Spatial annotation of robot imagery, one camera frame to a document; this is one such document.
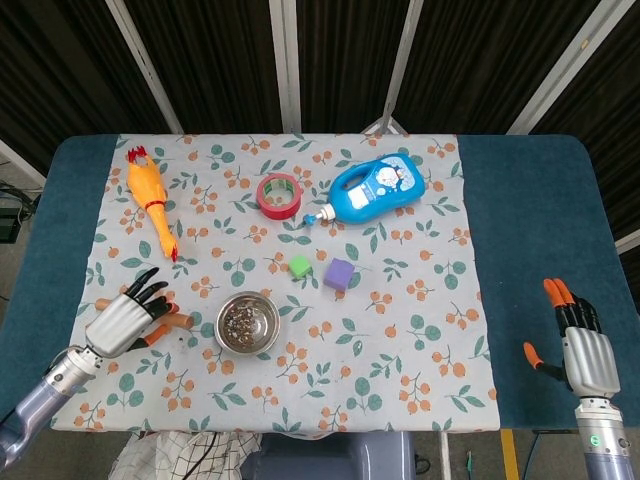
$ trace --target metal bowl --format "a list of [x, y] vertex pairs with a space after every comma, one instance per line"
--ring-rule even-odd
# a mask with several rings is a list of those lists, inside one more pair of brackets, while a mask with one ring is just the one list
[[[250, 345], [242, 346], [229, 338], [225, 332], [227, 316], [238, 307], [251, 312]], [[278, 309], [264, 295], [258, 292], [240, 292], [230, 296], [218, 313], [215, 323], [216, 340], [225, 350], [240, 355], [257, 355], [267, 351], [278, 338], [280, 315]]]

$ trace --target yellow rubber chicken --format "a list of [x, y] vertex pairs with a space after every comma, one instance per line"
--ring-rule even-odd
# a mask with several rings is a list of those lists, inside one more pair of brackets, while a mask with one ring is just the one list
[[[146, 165], [138, 165], [136, 158], [147, 160]], [[160, 237], [160, 245], [165, 257], [171, 257], [174, 262], [178, 258], [178, 242], [169, 231], [164, 205], [167, 202], [167, 192], [162, 183], [162, 176], [153, 159], [140, 146], [129, 150], [129, 176], [127, 185], [133, 193], [133, 198], [140, 207], [147, 211]]]

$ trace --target yellow floor marking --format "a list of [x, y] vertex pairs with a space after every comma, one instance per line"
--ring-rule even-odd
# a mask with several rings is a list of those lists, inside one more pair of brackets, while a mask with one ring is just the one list
[[513, 430], [500, 430], [502, 440], [502, 458], [504, 459], [504, 474], [507, 480], [520, 480], [518, 473], [518, 459], [516, 457], [516, 445], [513, 440]]

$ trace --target roll of tape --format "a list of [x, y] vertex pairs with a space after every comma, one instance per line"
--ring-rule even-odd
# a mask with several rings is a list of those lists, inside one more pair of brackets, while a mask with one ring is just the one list
[[[288, 190], [291, 193], [291, 201], [286, 205], [272, 205], [268, 203], [267, 195], [277, 189]], [[302, 189], [296, 179], [291, 175], [273, 173], [260, 182], [256, 197], [262, 213], [274, 220], [284, 220], [293, 217], [300, 209]]]

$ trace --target robotic hand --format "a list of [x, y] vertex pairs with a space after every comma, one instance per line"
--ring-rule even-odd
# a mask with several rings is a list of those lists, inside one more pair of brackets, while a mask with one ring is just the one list
[[575, 414], [589, 478], [633, 480], [630, 443], [624, 433], [622, 415], [610, 403], [620, 391], [618, 370], [598, 314], [560, 279], [546, 279], [544, 289], [555, 309], [562, 336], [563, 367], [544, 363], [528, 342], [524, 344], [527, 361], [535, 370], [566, 382], [580, 397]]
[[160, 326], [151, 335], [139, 335], [157, 318], [172, 309], [164, 296], [149, 300], [168, 285], [157, 282], [142, 290], [158, 272], [153, 268], [87, 326], [84, 348], [71, 346], [45, 373], [41, 382], [0, 422], [0, 471], [16, 463], [38, 432], [84, 385], [95, 377], [105, 358], [115, 358], [128, 350], [146, 347], [166, 333]]

